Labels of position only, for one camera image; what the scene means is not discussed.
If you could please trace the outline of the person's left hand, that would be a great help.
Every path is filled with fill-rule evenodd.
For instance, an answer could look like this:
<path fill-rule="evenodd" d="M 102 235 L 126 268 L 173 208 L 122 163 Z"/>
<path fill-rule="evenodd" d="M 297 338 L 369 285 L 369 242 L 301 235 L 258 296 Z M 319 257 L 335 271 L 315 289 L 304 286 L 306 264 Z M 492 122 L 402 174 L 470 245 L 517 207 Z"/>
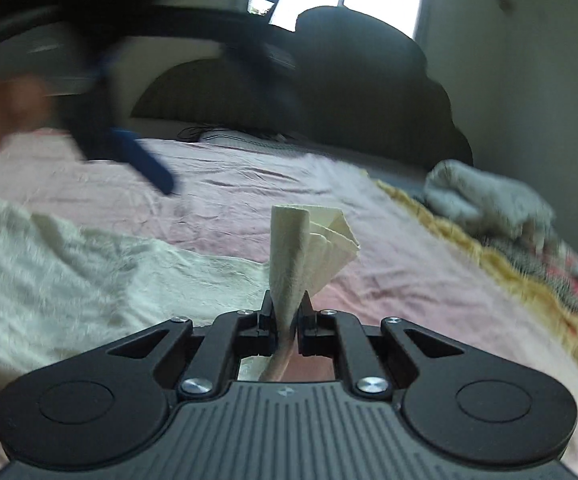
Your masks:
<path fill-rule="evenodd" d="M 0 80 L 0 144 L 9 134 L 41 126 L 50 114 L 49 94 L 40 79 L 24 75 Z"/>

